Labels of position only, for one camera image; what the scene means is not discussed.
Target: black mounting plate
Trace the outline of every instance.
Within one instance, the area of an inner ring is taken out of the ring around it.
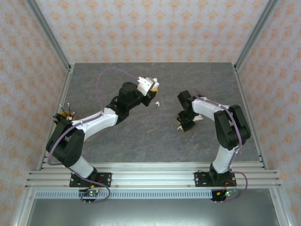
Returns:
[[[220,178],[216,180],[214,183],[212,179],[209,177],[209,172],[195,172],[194,173],[194,182],[196,187],[225,187],[226,182],[228,183],[227,187],[235,187],[236,185],[232,182],[228,181],[235,181],[233,180],[235,178],[234,173],[223,173],[221,174]]]
[[[96,174],[96,182],[102,183],[107,187],[111,186],[112,182],[112,173],[97,173]],[[75,174],[71,174],[69,187],[90,187],[91,184],[87,181],[80,179]]]

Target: white plastic piece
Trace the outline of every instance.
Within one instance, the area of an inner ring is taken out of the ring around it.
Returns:
[[[157,78],[143,78],[143,77],[139,77],[139,79],[137,80],[139,82],[139,85],[137,87],[137,90],[140,91],[143,96],[146,96],[147,92],[150,89],[153,88],[157,88],[159,86],[159,83],[157,82]]]
[[[70,169],[80,174],[83,178],[89,177],[94,170],[93,166],[83,156],[73,166],[70,166]]]
[[[91,122],[88,123],[84,123],[83,121],[86,121],[88,119],[94,118],[97,115],[101,114],[102,112],[98,112],[96,114],[93,114],[89,117],[86,117],[84,119],[81,120],[77,120],[77,121],[72,121],[72,124],[77,124],[79,122],[81,122],[81,125],[77,126],[77,129],[82,129],[85,133],[85,139],[84,141],[89,138],[90,136],[92,136],[93,134],[107,128],[110,126],[114,126],[117,122],[117,118],[118,116],[115,114],[115,112],[110,109],[110,108],[105,108],[103,111],[103,114],[100,118],[93,120]]]
[[[192,109],[195,113],[202,114],[213,121],[214,121],[213,114],[217,111],[223,111],[221,107],[215,106],[209,102],[205,102],[200,99],[195,99],[192,102]]]
[[[193,119],[193,121],[199,121],[199,120],[203,120],[203,117],[201,116],[201,114],[195,116]]]
[[[229,151],[227,148],[220,145],[217,156],[213,161],[213,167],[217,173],[224,173],[228,171],[228,166],[233,154],[234,148]]]

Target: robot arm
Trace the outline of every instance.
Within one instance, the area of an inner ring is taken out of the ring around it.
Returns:
[[[222,107],[228,109],[232,114],[238,127],[242,144],[245,144],[246,140],[250,138],[251,131],[240,106],[220,105],[208,100],[204,96],[200,95],[198,97],[200,98],[192,97],[188,91],[181,92],[178,95],[184,111],[178,114],[177,120],[184,132],[190,130],[195,125],[195,121],[200,118],[200,114],[215,122],[216,135],[220,147],[210,167],[209,177],[213,185],[217,186],[223,183],[224,176],[229,176],[230,173],[228,171],[232,156],[239,144],[233,123]]]
[[[83,178],[96,181],[97,170],[81,156],[84,141],[91,135],[122,122],[129,116],[129,111],[143,103],[148,106],[155,97],[159,83],[157,79],[139,77],[139,85],[126,82],[103,112],[77,121],[62,119],[47,143],[46,150],[51,151],[54,143],[71,126],[77,125],[63,138],[53,152],[53,156],[65,167],[70,168]]]

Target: orange patterned wall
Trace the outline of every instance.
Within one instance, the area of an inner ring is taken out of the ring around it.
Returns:
[[[268,0],[38,0],[69,62],[236,62]]]
[[[37,167],[65,74],[25,1],[1,0],[1,226],[11,225],[28,172]]]
[[[301,223],[301,1],[280,0],[239,75],[268,165]]]

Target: metal floor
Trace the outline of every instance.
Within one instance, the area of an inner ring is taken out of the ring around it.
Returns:
[[[176,117],[182,111],[177,95],[184,90],[192,94],[196,89],[218,103],[244,106],[231,63],[75,64],[64,106],[70,102],[78,119],[100,111],[96,80],[108,67],[123,69],[137,77],[157,77],[160,86],[149,107],[142,104],[135,107],[122,123],[85,141],[83,156],[89,162],[211,162],[219,147],[214,122],[205,118],[190,131],[177,130]],[[126,81],[135,82],[116,71],[101,78],[100,93],[105,105],[118,95]],[[236,161],[258,160],[251,137]]]
[[[278,226],[268,189],[247,190],[234,202],[209,199],[37,199],[27,226]]]

